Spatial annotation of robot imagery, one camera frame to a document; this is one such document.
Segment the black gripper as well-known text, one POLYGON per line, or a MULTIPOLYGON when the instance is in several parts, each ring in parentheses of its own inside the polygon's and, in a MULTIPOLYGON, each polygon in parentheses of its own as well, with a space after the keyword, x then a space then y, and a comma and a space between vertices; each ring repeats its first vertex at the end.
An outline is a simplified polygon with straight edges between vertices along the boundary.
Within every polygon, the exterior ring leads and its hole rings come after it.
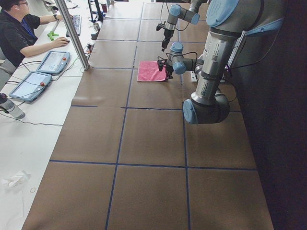
POLYGON ((172 73, 173 73, 172 65, 169 65, 169 64, 165 63, 165 73, 166 73, 166 79, 167 80, 173 78, 173 76, 172 76, 172 73))
POLYGON ((161 51, 165 51, 165 49, 167 49, 167 46, 170 42, 170 39, 173 37, 173 34, 174 34, 174 30, 168 30, 168 29, 165 29, 164 30, 164 40, 162 41, 162 48, 161 48, 161 51))

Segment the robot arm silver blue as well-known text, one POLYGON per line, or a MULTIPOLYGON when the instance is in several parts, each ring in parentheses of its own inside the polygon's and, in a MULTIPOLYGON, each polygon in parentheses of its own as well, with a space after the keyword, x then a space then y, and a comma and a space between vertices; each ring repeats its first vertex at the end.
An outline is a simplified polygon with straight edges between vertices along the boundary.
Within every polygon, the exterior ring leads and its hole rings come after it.
POLYGON ((159 60, 166 76, 194 71, 196 91, 183 103, 185 120, 190 124, 214 124, 224 121, 230 110, 227 97, 218 86, 233 52, 236 40, 246 35, 266 34, 281 27, 285 0, 212 0, 206 13, 209 27, 202 58, 184 58, 183 45, 171 45, 168 58, 159 60))
POLYGON ((164 40, 162 41, 162 52, 167 49, 167 46, 173 37, 178 19, 182 19, 191 24, 197 24, 200 15, 198 14, 199 8, 203 3, 207 3, 207 0, 190 0, 189 9, 185 9, 178 4, 174 4, 168 11, 168 18, 165 22, 159 23, 156 30, 164 29, 164 40))

